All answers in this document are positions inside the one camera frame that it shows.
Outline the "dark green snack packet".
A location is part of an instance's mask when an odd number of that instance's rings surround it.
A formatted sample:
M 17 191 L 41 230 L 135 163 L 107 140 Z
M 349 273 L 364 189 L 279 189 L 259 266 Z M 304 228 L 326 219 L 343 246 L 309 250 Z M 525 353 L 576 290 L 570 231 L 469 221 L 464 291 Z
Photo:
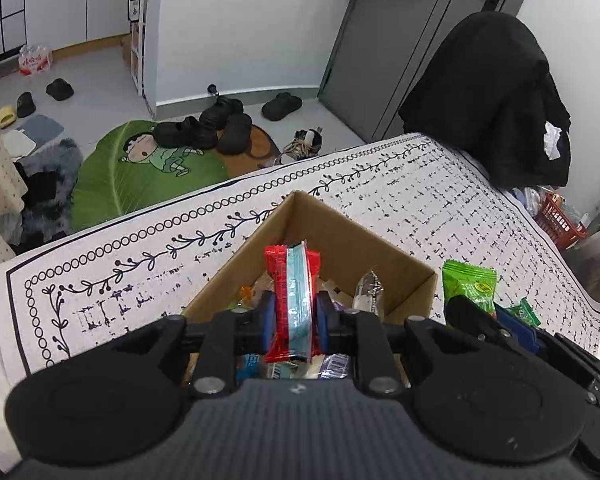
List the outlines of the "dark green snack packet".
M 522 298 L 516 306 L 508 308 L 507 312 L 533 328 L 537 328 L 541 325 L 540 319 L 536 316 L 531 304 L 528 303 L 526 298 Z

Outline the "purple candy packet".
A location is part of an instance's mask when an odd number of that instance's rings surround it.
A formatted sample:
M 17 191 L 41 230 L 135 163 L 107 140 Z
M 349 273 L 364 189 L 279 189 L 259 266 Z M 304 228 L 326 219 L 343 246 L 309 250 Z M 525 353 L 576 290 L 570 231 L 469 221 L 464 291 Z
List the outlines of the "purple candy packet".
M 318 370 L 318 379 L 344 379 L 350 375 L 351 360 L 346 354 L 331 354 L 324 356 L 320 369 Z

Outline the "red teal snack packet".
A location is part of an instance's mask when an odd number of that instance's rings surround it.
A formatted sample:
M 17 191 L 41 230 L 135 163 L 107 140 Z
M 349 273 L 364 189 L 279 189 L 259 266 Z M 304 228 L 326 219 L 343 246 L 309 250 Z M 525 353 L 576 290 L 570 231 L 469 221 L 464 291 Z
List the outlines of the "red teal snack packet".
M 302 240 L 294 245 L 268 246 L 264 256 L 275 295 L 275 330 L 265 361 L 310 362 L 317 342 L 314 307 L 321 255 Z

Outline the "blue snack packet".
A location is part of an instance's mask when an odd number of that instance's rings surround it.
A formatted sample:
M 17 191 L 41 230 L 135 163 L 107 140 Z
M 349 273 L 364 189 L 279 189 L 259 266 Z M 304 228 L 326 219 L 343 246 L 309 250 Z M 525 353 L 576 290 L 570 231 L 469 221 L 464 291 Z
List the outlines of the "blue snack packet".
M 236 360 L 236 382 L 240 386 L 245 380 L 261 377 L 260 356 L 255 353 L 238 356 Z

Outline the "white clear snack bag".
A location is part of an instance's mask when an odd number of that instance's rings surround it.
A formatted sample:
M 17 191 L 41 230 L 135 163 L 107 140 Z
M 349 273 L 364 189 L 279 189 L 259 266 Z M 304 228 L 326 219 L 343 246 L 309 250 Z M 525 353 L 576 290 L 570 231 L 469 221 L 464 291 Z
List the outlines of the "white clear snack bag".
M 373 270 L 369 270 L 358 281 L 352 301 L 352 308 L 358 311 L 373 313 L 378 318 L 385 316 L 384 286 L 382 286 L 378 275 Z

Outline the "light green snack packet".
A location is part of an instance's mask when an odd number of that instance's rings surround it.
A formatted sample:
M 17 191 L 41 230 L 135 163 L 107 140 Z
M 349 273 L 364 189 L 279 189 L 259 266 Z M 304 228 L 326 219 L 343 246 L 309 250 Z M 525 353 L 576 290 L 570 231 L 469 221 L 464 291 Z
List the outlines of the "light green snack packet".
M 495 316 L 494 297 L 497 282 L 498 276 L 493 269 L 455 260 L 446 260 L 442 266 L 445 304 L 454 297 L 463 296 L 487 314 Z

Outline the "brown cardboard box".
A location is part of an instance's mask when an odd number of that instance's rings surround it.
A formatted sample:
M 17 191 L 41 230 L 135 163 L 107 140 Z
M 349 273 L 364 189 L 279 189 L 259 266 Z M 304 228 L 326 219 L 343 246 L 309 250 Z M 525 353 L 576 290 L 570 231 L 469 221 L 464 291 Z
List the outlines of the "brown cardboard box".
M 268 272 L 265 248 L 301 242 L 320 255 L 315 274 L 332 281 L 346 295 L 374 272 L 384 288 L 382 313 L 387 323 L 401 325 L 412 314 L 427 316 L 437 288 L 437 273 L 370 230 L 303 192 L 293 192 L 260 223 L 248 240 L 185 309 L 194 321 L 209 321 L 238 298 L 238 288 L 254 284 Z

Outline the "orange laundry basket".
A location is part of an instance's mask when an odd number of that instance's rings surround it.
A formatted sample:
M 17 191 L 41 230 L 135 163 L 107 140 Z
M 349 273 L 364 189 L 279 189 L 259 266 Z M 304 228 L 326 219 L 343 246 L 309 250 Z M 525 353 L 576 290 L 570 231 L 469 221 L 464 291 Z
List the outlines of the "orange laundry basket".
M 559 250 L 566 250 L 588 236 L 586 227 L 574 223 L 562 210 L 562 196 L 547 194 L 534 220 Z

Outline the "black shoe near door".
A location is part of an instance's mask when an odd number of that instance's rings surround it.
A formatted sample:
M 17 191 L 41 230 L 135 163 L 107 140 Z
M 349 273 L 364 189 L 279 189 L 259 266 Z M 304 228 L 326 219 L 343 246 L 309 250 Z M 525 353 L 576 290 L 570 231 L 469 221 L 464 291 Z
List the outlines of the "black shoe near door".
M 279 122 L 291 113 L 300 110 L 303 101 L 289 92 L 280 92 L 274 99 L 266 102 L 261 108 L 262 116 L 270 122 Z

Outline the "black coat on chair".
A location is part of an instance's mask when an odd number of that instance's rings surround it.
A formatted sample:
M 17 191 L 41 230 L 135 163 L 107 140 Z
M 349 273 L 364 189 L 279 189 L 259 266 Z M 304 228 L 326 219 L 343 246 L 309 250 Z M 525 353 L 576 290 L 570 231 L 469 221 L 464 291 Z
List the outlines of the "black coat on chair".
M 399 115 L 404 131 L 480 162 L 498 188 L 561 188 L 569 180 L 569 112 L 535 36 L 509 14 L 477 12 L 459 22 Z M 544 153 L 546 122 L 562 129 L 560 159 Z

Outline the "grey fluffy rug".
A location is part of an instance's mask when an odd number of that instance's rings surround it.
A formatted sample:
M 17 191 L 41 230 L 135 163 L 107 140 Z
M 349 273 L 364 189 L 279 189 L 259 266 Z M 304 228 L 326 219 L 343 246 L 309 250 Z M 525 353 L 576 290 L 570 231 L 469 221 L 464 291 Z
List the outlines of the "grey fluffy rug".
M 82 162 L 79 147 L 69 138 L 15 162 L 27 192 L 22 196 L 19 216 L 0 218 L 0 230 L 16 255 L 73 232 L 72 191 Z

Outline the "grey door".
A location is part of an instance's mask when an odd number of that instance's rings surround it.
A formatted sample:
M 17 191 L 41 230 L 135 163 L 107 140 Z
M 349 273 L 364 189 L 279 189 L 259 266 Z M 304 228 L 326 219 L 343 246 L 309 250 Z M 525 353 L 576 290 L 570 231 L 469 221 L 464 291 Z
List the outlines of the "grey door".
M 524 0 L 350 0 L 318 98 L 363 141 L 403 131 L 399 108 L 452 28 Z

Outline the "yellow slipper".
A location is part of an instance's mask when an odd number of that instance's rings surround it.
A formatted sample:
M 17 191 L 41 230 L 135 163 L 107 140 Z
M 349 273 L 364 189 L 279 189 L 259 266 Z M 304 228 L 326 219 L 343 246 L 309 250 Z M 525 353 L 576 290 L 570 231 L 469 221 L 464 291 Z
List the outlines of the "yellow slipper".
M 5 105 L 0 108 L 0 128 L 6 129 L 17 120 L 17 112 L 11 105 Z

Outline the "black spray bottle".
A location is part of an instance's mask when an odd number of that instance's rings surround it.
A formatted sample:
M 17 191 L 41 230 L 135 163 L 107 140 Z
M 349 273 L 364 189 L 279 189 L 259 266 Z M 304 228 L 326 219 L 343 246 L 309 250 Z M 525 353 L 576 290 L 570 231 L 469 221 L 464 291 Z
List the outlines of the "black spray bottle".
M 137 23 L 140 20 L 140 0 L 128 0 L 128 21 Z

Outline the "water bottle pack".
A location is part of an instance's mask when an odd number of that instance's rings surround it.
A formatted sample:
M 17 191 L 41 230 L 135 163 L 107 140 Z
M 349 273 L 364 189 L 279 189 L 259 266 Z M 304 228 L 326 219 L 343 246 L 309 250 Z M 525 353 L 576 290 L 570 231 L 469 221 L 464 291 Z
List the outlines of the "water bottle pack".
M 53 51 L 44 44 L 25 44 L 18 54 L 19 73 L 31 76 L 44 73 L 53 64 Z

